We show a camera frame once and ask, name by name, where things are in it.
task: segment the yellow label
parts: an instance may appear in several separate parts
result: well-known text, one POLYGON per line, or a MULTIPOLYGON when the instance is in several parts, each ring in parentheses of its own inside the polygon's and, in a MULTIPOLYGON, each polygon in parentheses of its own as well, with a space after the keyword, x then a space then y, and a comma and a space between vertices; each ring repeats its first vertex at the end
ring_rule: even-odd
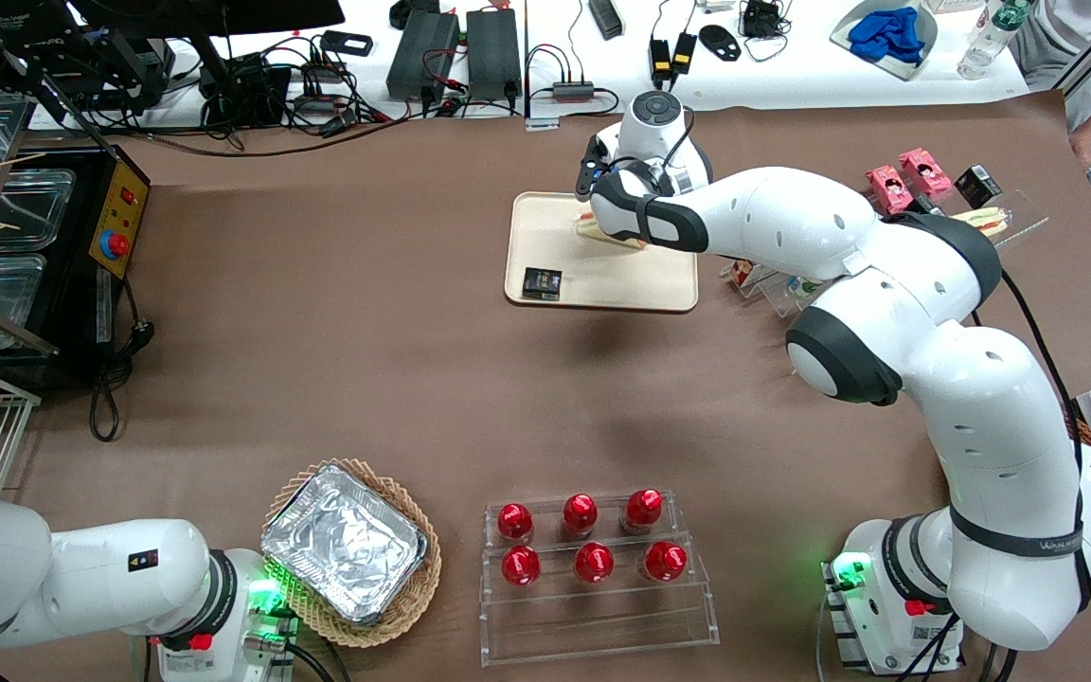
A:
POLYGON ((88 252, 91 258, 110 272, 113 276, 124 279, 129 270, 129 259, 133 255, 133 238, 137 237, 137 225, 142 222, 142 212, 146 210, 148 187, 142 178, 127 167, 124 161, 117 161, 117 169, 111 174, 108 195, 104 198, 104 208, 99 212, 99 224, 96 225, 95 237, 91 239, 88 252), (129 240, 129 252, 116 260, 104 253, 104 234, 120 234, 129 240))

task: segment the beige tray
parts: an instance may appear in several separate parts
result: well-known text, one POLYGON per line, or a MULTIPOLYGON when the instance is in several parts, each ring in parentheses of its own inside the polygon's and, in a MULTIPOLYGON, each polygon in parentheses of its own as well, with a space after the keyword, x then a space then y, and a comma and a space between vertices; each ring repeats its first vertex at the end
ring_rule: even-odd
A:
POLYGON ((606 244, 575 232, 590 211, 571 194, 527 191, 512 203, 503 292, 525 306, 687 312, 697 304, 697 255, 661 247, 606 244), (563 272, 558 301, 524 298, 525 268, 563 272))

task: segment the water bottle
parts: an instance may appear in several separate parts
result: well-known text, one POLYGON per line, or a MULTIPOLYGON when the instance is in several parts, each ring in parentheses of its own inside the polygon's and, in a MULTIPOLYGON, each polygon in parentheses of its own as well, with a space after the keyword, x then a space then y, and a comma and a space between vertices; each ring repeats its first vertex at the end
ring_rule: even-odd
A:
POLYGON ((971 41, 958 62, 958 75, 967 81, 979 81, 987 72, 997 55, 1004 51, 1018 27, 1030 17, 1030 0, 1005 0, 991 23, 971 41))

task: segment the red knob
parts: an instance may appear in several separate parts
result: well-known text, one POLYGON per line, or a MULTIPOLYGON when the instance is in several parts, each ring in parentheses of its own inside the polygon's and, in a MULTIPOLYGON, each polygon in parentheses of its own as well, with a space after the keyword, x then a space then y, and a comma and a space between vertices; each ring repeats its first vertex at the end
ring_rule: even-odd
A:
POLYGON ((213 635, 208 632, 197 632, 188 638, 188 648, 194 651, 207 651, 213 646, 213 635))
POLYGON ((648 488, 646 491, 634 492, 625 502, 626 530, 649 529, 650 524, 659 521, 663 514, 663 495, 648 488))
POLYGON ((516 545, 503 554, 502 570, 503 579, 506 579, 507 584, 528 587, 533 584, 538 575, 542 574, 542 563, 531 548, 516 545))
POLYGON ((108 237, 108 250, 112 255, 124 255, 129 252, 129 238, 123 234, 110 234, 108 237))
POLYGON ((566 535, 582 536, 592 531, 592 526, 597 524, 597 501, 580 492, 572 495, 571 500, 563 504, 563 531, 566 535))
POLYGON ((668 583, 680 578, 688 564, 688 553, 674 542, 656 542, 646 549, 643 557, 643 569, 649 578, 668 583))
POLYGON ((585 583, 600 583, 614 574, 614 553, 600 542, 588 542, 575 553, 575 574, 585 583))
POLYGON ((533 515, 525 505, 513 502, 499 510, 499 535, 503 535, 507 540, 528 541, 532 531, 533 515))

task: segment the control panel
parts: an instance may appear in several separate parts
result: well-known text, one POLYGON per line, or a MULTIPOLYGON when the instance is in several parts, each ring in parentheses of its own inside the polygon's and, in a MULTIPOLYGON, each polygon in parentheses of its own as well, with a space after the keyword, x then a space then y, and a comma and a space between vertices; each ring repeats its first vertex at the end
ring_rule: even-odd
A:
POLYGON ((133 239, 137 237, 149 190, 129 165, 117 163, 108 194, 104 198, 104 210, 99 212, 95 237, 91 239, 89 253, 92 259, 120 279, 124 279, 129 270, 133 239))

